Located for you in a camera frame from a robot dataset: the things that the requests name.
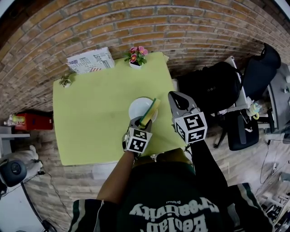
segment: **brick wall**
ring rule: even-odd
[[[289,21],[269,0],[253,1],[52,1],[0,50],[0,119],[52,110],[52,84],[68,72],[66,57],[105,46],[113,58],[133,45],[162,51],[172,77],[229,55],[242,63],[261,52],[262,42],[290,63]]]

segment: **pink flower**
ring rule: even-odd
[[[137,47],[132,47],[132,48],[130,48],[130,53],[133,53],[133,52],[135,52],[135,51],[137,51]]]
[[[137,60],[137,55],[136,55],[136,54],[131,55],[131,60],[130,60],[130,62],[131,62],[131,63],[134,63],[136,60]]]
[[[139,51],[142,55],[147,55],[148,54],[148,51],[147,49],[145,49],[144,47],[142,46],[139,46]]]

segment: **sponge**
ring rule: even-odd
[[[140,129],[144,129],[146,127],[147,123],[149,122],[149,120],[154,115],[155,111],[157,110],[159,104],[160,104],[160,100],[157,98],[154,98],[151,106],[143,115],[143,117],[140,119],[140,124],[139,124]]]

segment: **red box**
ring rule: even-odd
[[[53,118],[47,116],[40,116],[36,114],[17,114],[17,116],[25,117],[25,122],[15,126],[16,130],[52,130]]]

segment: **black backpack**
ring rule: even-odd
[[[231,107],[237,101],[243,77],[227,62],[219,62],[181,76],[178,82],[180,92],[191,96],[201,111],[212,114]]]

